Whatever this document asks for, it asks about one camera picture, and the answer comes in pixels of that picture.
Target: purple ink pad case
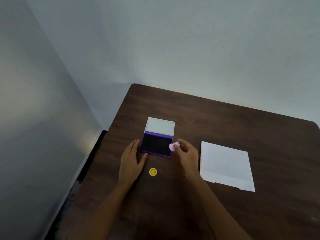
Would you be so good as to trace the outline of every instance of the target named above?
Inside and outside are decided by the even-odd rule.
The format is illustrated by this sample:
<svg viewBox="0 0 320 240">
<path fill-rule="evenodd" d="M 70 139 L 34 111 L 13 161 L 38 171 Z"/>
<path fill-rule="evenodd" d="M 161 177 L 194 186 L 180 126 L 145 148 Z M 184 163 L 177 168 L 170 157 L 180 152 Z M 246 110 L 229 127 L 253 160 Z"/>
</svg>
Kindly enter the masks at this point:
<svg viewBox="0 0 320 240">
<path fill-rule="evenodd" d="M 140 152 L 170 157 L 169 145 L 174 137 L 174 122 L 156 118 L 148 118 Z"/>
</svg>

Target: white paper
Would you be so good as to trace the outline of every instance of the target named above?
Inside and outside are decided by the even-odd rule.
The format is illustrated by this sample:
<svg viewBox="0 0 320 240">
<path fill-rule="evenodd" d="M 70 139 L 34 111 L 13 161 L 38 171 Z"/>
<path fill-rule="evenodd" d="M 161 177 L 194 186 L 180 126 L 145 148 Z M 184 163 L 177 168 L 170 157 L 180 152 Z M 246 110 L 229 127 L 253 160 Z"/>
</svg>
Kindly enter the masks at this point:
<svg viewBox="0 0 320 240">
<path fill-rule="evenodd" d="M 200 175 L 212 183 L 255 192 L 248 153 L 202 141 Z"/>
<path fill-rule="evenodd" d="M 149 117 L 145 131 L 174 136 L 174 124 L 175 122 L 173 121 Z"/>
</svg>

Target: left hand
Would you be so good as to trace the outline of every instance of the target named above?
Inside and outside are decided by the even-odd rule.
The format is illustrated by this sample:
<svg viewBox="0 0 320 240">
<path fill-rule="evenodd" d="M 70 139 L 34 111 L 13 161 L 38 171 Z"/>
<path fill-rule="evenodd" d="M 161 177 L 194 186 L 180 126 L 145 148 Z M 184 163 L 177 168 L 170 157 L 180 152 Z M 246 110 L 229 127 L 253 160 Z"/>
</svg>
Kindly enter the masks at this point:
<svg viewBox="0 0 320 240">
<path fill-rule="evenodd" d="M 119 170 L 119 184 L 131 186 L 138 178 L 142 168 L 147 160 L 148 153 L 145 153 L 140 163 L 137 163 L 137 147 L 139 140 L 131 142 L 121 156 L 120 170 Z"/>
</svg>

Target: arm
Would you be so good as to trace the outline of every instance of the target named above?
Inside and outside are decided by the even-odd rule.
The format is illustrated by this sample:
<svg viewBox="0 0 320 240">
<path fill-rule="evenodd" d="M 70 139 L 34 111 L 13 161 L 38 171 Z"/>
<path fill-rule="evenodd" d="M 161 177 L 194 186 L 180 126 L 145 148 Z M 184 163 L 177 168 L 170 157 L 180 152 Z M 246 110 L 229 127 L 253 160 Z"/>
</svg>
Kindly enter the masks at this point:
<svg viewBox="0 0 320 240">
<path fill-rule="evenodd" d="M 220 203 L 198 171 L 198 150 L 185 140 L 178 139 L 181 147 L 174 145 L 187 179 L 194 187 L 205 213 L 210 230 L 217 240 L 251 240 L 234 218 Z"/>
<path fill-rule="evenodd" d="M 137 179 L 146 162 L 148 154 L 144 154 L 137 163 L 137 147 L 139 140 L 134 140 L 124 150 L 121 156 L 119 182 L 114 190 L 98 207 L 97 211 L 87 219 L 69 240 L 106 240 L 121 203 L 131 185 Z"/>
</svg>

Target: baseboard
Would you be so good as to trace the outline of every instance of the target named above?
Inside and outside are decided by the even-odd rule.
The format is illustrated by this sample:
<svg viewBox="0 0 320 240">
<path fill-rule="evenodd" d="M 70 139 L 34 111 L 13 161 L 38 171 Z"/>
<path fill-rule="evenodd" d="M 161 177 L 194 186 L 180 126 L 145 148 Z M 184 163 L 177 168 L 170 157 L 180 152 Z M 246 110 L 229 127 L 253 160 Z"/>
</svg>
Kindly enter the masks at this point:
<svg viewBox="0 0 320 240">
<path fill-rule="evenodd" d="M 92 143 L 91 143 L 91 145 L 90 145 L 90 147 L 89 147 L 89 149 L 88 149 L 87 154 L 85 155 L 85 157 L 84 157 L 82 163 L 80 164 L 77 172 L 74 174 L 73 179 L 72 179 L 72 181 L 71 181 L 71 183 L 70 183 L 70 185 L 69 185 L 69 187 L 68 187 L 67 192 L 66 192 L 65 195 L 63 196 L 61 203 L 59 204 L 59 206 L 57 207 L 56 211 L 54 212 L 54 215 L 52 216 L 52 218 L 51 218 L 51 220 L 50 220 L 50 222 L 49 222 L 49 224 L 48 224 L 45 232 L 43 233 L 42 237 L 40 238 L 40 240 L 44 240 L 44 239 L 46 238 L 46 236 L 47 236 L 47 234 L 48 234 L 48 232 L 49 232 L 49 230 L 50 230 L 50 228 L 51 228 L 51 226 L 52 226 L 55 218 L 56 218 L 57 215 L 59 214 L 60 209 L 62 208 L 64 202 L 66 201 L 66 199 L 67 199 L 67 197 L 68 197 L 68 195 L 69 195 L 69 193 L 70 193 L 73 185 L 75 184 L 75 181 L 77 180 L 77 178 L 78 178 L 78 176 L 79 176 L 79 174 L 80 174 L 83 166 L 85 165 L 86 161 L 88 160 L 88 157 L 89 157 L 91 151 L 93 150 L 94 145 L 97 143 L 98 138 L 99 138 L 99 136 L 101 135 L 102 131 L 103 131 L 103 129 L 101 128 L 101 129 L 99 130 L 99 132 L 97 133 L 96 137 L 94 138 L 94 140 L 92 141 Z"/>
</svg>

